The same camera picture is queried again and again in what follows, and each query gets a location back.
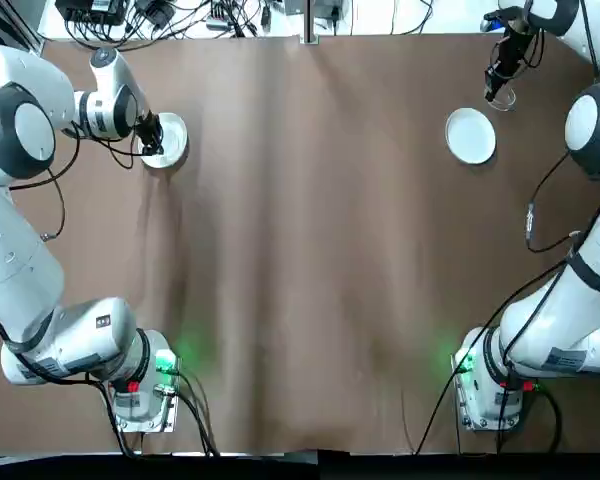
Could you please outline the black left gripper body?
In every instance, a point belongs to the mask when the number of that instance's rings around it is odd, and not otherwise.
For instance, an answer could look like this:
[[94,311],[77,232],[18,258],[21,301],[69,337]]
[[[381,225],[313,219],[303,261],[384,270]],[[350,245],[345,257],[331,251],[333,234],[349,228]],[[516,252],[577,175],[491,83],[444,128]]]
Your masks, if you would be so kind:
[[159,116],[153,112],[146,112],[140,115],[135,124],[135,133],[137,136],[160,136],[161,125]]

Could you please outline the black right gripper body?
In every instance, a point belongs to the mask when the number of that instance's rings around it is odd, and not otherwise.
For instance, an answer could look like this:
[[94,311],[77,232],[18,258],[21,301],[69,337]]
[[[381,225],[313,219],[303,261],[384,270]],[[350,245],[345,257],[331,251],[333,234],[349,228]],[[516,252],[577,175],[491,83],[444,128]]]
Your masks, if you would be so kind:
[[504,29],[502,38],[494,45],[497,57],[491,60],[489,75],[493,78],[516,78],[525,69],[525,55],[535,32],[524,20],[498,20],[489,22],[492,30]]

